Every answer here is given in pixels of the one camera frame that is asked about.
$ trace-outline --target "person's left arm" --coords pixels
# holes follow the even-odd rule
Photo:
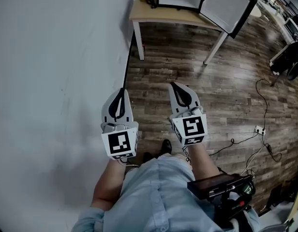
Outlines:
[[[97,182],[91,207],[110,210],[118,201],[124,180],[125,166],[117,160],[109,160],[104,173]]]

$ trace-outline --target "forearm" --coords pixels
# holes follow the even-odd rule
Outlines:
[[[203,144],[188,147],[193,174],[196,180],[205,179],[220,174]]]
[[[109,160],[104,173],[97,182],[92,207],[109,210],[119,199],[124,180],[125,166],[117,160]]]

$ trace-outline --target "black shoe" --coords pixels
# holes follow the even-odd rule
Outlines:
[[[168,139],[164,139],[162,143],[160,156],[166,153],[172,154],[172,145]]]
[[[143,156],[143,163],[150,161],[151,159],[153,159],[152,154],[150,154],[149,152],[145,152]]]

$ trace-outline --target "electrical outlet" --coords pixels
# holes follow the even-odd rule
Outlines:
[[[265,129],[263,130],[263,127],[260,127],[260,126],[256,126],[255,129],[254,129],[254,131],[256,133],[259,133],[259,134],[264,135],[264,136],[266,134],[266,130]]]

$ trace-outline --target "white marker cube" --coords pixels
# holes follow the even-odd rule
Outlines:
[[[116,130],[102,134],[107,155],[114,160],[136,156],[138,128]]]
[[[199,144],[207,135],[206,114],[173,118],[172,127],[181,146]]]

